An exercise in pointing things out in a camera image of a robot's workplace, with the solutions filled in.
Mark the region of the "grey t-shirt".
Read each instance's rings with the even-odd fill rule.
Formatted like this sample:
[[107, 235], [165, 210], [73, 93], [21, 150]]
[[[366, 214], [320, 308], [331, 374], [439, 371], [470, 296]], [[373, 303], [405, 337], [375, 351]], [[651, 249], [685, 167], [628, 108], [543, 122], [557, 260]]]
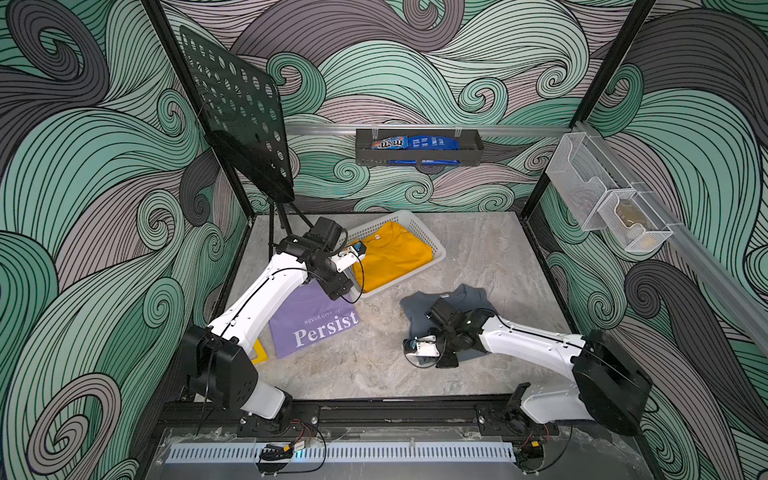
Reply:
[[[480, 327], [484, 320], [496, 314], [496, 309], [488, 300], [484, 289], [465, 284], [449, 293], [417, 292], [403, 298], [400, 306], [410, 321], [409, 336], [406, 339], [434, 335], [434, 327], [446, 329], [451, 333], [456, 333], [460, 328]], [[486, 354], [487, 350], [480, 342], [480, 357]], [[405, 358], [416, 368], [437, 368], [438, 359], [419, 361], [406, 356]]]

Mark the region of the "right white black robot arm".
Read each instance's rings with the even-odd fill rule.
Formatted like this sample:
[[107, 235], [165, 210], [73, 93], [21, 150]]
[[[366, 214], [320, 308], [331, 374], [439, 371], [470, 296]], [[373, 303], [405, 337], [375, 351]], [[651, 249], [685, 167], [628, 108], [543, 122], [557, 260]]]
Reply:
[[460, 311], [437, 300], [426, 317], [427, 335], [403, 343], [419, 366], [452, 369], [459, 353], [474, 350], [525, 360], [558, 374], [556, 385], [519, 384], [502, 418], [513, 431], [532, 433], [558, 422], [595, 422], [636, 436], [652, 388], [650, 376], [607, 333], [546, 331], [507, 320], [487, 308]]

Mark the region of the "white perforated plastic basket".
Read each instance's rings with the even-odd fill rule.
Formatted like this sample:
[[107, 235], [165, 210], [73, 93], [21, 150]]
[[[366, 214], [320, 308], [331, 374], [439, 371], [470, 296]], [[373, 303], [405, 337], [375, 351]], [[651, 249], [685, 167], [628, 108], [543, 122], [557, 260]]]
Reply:
[[351, 300], [370, 298], [447, 257], [437, 236], [414, 213], [400, 210], [348, 229], [348, 242], [366, 252], [345, 274], [352, 281]]

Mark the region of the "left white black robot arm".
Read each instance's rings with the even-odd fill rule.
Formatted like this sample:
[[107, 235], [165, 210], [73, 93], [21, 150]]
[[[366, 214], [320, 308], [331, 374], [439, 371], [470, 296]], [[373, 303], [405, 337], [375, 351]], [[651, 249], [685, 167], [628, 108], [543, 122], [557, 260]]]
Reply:
[[287, 235], [246, 292], [208, 325], [184, 333], [179, 358], [186, 388], [206, 402], [265, 420], [280, 419], [291, 397], [259, 379], [249, 358], [262, 330], [288, 297], [314, 280], [329, 299], [352, 288], [346, 271], [362, 261], [367, 247], [351, 243], [335, 221], [321, 217], [303, 235]]

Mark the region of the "yellow t-shirt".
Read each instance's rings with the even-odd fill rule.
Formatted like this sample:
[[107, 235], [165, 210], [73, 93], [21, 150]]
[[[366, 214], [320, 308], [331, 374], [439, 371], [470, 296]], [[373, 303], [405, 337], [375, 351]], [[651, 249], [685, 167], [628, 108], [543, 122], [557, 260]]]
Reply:
[[370, 293], [433, 260], [432, 248], [396, 222], [387, 222], [362, 242], [367, 252], [352, 266], [355, 279]]

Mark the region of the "purple Persist t-shirt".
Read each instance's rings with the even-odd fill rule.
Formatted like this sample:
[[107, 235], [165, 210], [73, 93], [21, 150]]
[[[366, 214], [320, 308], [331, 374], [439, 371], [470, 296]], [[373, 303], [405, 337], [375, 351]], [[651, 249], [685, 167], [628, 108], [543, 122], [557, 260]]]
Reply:
[[360, 323], [355, 307], [331, 300], [317, 282], [293, 291], [269, 321], [279, 359], [345, 332]]

